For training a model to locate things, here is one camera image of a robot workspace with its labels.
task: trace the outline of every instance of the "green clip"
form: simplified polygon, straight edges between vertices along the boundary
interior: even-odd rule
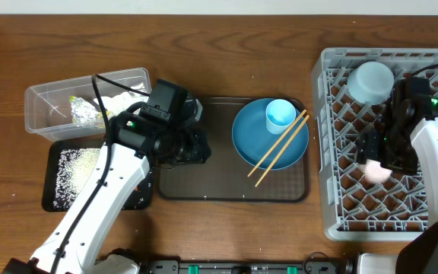
[[[189,266],[189,274],[198,274],[198,266]]]
[[[287,267],[287,274],[297,274],[297,268],[295,266]]]

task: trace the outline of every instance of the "cup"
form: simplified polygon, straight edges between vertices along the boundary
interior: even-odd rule
[[[390,97],[395,78],[380,62],[365,62],[348,77],[349,94],[362,104],[377,105]]]
[[[294,122],[296,115],[297,111],[289,101],[273,100],[266,107],[266,129],[271,134],[281,134]]]

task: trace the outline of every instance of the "white basket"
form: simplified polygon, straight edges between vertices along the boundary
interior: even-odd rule
[[[427,203],[421,173],[393,174],[369,184],[354,162],[354,140],[373,129],[385,105],[356,102],[346,85],[361,64],[387,65],[395,81],[438,64],[438,49],[328,48],[312,70],[312,93],[320,146],[320,192],[325,235],[334,241],[412,241],[427,229]],[[430,79],[438,96],[438,69],[418,75]]]

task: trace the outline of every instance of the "chopsticks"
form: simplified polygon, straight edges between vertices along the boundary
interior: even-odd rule
[[[268,150],[268,152],[266,152],[265,156],[263,156],[263,158],[256,164],[256,166],[251,170],[251,172],[249,172],[248,177],[259,167],[260,164],[262,164],[262,162],[270,155],[270,153],[276,148],[276,146],[281,142],[281,140],[283,140],[283,138],[289,133],[289,131],[298,123],[298,121],[300,120],[300,118],[302,118],[302,116],[305,114],[305,110],[302,111],[302,113],[294,120],[294,122],[287,128],[287,130],[285,130],[285,132],[280,136],[280,138],[276,141],[276,143],[273,144],[273,146]],[[277,156],[275,157],[275,159],[273,159],[273,161],[271,162],[271,164],[268,166],[268,168],[265,170],[265,172],[263,173],[263,175],[259,178],[258,183],[256,183],[255,187],[257,187],[259,185],[259,183],[262,182],[263,178],[265,178],[266,174],[271,170],[271,168],[273,167],[273,165],[276,164],[276,162],[278,161],[278,159],[280,158],[280,156],[284,153],[284,151],[288,148],[288,145],[290,145],[290,143],[295,139],[295,136],[297,136],[298,132],[302,129],[303,125],[305,125],[306,121],[310,118],[309,115],[305,116],[305,119],[303,119],[303,121],[300,123],[300,125],[297,127],[297,129],[295,129],[294,133],[292,134],[292,136],[290,136],[290,138],[288,139],[288,141],[285,143],[285,145],[283,146],[283,148],[281,148],[280,152],[278,152]]]

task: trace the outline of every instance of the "plastic crate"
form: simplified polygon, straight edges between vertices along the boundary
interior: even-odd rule
[[[150,93],[150,78],[144,68],[101,73],[102,76],[128,87],[139,87]],[[113,97],[125,90],[97,79],[101,96]],[[104,133],[103,120],[87,123],[72,121],[70,96],[93,100],[96,97],[90,76],[39,84],[25,91],[24,117],[29,133],[38,133],[50,141],[73,139]]]
[[[395,81],[438,64],[438,49],[328,48],[312,70],[312,93],[320,146],[320,192],[325,235],[334,241],[412,241],[427,229],[423,177],[392,174],[371,184],[354,162],[360,133],[370,131],[385,105],[356,102],[348,93],[349,74],[361,64],[387,65]],[[438,69],[430,79],[438,96]]]

